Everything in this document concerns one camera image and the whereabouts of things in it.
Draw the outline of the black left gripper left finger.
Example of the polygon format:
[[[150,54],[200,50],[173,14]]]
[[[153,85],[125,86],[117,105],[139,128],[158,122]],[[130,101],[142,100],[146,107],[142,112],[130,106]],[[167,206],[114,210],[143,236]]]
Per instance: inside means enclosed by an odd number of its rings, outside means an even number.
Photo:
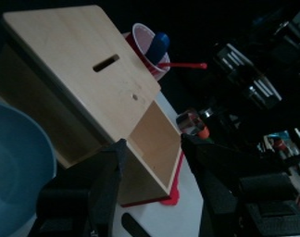
[[[121,139],[90,158],[89,237],[111,237],[114,211],[126,161]]]

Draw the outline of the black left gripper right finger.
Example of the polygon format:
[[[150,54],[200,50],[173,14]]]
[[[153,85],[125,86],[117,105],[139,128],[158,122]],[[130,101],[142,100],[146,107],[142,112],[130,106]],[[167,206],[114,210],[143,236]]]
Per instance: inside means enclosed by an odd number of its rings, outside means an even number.
[[[241,237],[238,198],[230,191],[237,152],[189,134],[181,147],[204,198],[198,237]]]

